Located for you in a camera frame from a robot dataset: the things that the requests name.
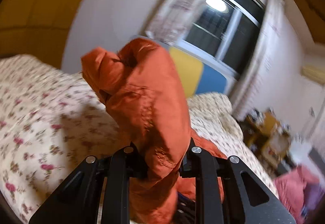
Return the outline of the window with white frame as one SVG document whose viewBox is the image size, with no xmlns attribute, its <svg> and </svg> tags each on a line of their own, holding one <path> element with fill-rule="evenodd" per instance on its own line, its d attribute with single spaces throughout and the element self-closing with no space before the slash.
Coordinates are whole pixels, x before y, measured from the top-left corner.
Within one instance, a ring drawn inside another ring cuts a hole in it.
<svg viewBox="0 0 325 224">
<path fill-rule="evenodd" d="M 253 55 L 264 11 L 260 0 L 205 0 L 177 45 L 239 79 Z"/>
</svg>

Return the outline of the right floral curtain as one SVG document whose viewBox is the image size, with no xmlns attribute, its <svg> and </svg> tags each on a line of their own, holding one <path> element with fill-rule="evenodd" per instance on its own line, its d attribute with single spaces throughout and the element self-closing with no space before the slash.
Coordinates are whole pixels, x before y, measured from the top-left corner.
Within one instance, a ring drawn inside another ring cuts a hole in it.
<svg viewBox="0 0 325 224">
<path fill-rule="evenodd" d="M 267 0 L 262 25 L 253 55 L 230 96 L 232 116 L 241 121 L 253 108 L 263 82 L 272 65 L 284 20 L 284 0 Z"/>
</svg>

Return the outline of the floral bed quilt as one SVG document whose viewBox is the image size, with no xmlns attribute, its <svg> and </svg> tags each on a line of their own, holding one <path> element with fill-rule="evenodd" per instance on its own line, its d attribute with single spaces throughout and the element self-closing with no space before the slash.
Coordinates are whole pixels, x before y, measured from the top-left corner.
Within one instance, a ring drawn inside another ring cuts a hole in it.
<svg viewBox="0 0 325 224">
<path fill-rule="evenodd" d="M 227 96 L 187 99 L 196 145 L 238 156 L 279 198 L 271 177 L 244 144 Z M 66 74 L 28 54 L 1 59 L 1 193 L 14 217 L 32 215 L 81 161 L 128 145 L 81 73 Z"/>
</svg>

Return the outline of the wooden wardrobe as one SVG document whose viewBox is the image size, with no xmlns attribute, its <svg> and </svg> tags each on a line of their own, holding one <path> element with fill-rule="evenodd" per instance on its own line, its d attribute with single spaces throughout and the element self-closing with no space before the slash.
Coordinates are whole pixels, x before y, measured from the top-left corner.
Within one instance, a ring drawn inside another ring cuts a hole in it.
<svg viewBox="0 0 325 224">
<path fill-rule="evenodd" d="M 2 0 L 1 58 L 31 54 L 60 68 L 82 0 Z"/>
</svg>

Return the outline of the pink cloth pile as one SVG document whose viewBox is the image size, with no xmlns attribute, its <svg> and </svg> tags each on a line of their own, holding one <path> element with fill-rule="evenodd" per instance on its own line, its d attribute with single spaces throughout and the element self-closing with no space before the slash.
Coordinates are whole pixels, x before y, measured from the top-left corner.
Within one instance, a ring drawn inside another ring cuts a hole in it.
<svg viewBox="0 0 325 224">
<path fill-rule="evenodd" d="M 277 177 L 274 184 L 279 200 L 296 223 L 305 223 L 324 198 L 319 178 L 303 165 Z"/>
</svg>

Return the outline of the orange quilted down jacket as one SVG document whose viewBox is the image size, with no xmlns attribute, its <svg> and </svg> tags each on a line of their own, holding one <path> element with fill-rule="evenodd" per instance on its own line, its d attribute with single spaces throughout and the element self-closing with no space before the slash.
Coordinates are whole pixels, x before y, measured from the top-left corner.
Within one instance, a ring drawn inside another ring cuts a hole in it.
<svg viewBox="0 0 325 224">
<path fill-rule="evenodd" d="M 148 165 L 144 180 L 131 179 L 129 204 L 137 223 L 171 223 L 177 197 L 194 199 L 193 178 L 179 168 L 190 142 L 213 156 L 224 154 L 192 129 L 186 97 L 168 51 L 136 38 L 118 53 L 96 48 L 81 58 L 85 81 L 116 121 L 123 143 L 134 143 Z"/>
</svg>

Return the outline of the wooden side table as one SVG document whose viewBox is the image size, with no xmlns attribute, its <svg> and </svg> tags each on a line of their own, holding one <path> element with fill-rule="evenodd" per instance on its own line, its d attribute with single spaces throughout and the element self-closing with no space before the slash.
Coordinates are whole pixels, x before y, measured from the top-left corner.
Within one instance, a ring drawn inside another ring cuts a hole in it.
<svg viewBox="0 0 325 224">
<path fill-rule="evenodd" d="M 289 130 L 271 110 L 252 110 L 239 123 L 244 143 L 258 157 L 277 166 L 285 157 L 291 145 Z"/>
</svg>

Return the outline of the grey yellow blue headboard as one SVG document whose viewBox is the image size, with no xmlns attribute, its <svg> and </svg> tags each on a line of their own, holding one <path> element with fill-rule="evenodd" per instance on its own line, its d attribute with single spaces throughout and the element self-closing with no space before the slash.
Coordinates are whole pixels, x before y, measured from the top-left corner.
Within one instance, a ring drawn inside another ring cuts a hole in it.
<svg viewBox="0 0 325 224">
<path fill-rule="evenodd" d="M 224 74 L 177 47 L 133 36 L 119 54 L 131 55 L 133 69 L 128 85 L 180 100 L 212 92 L 227 95 Z"/>
</svg>

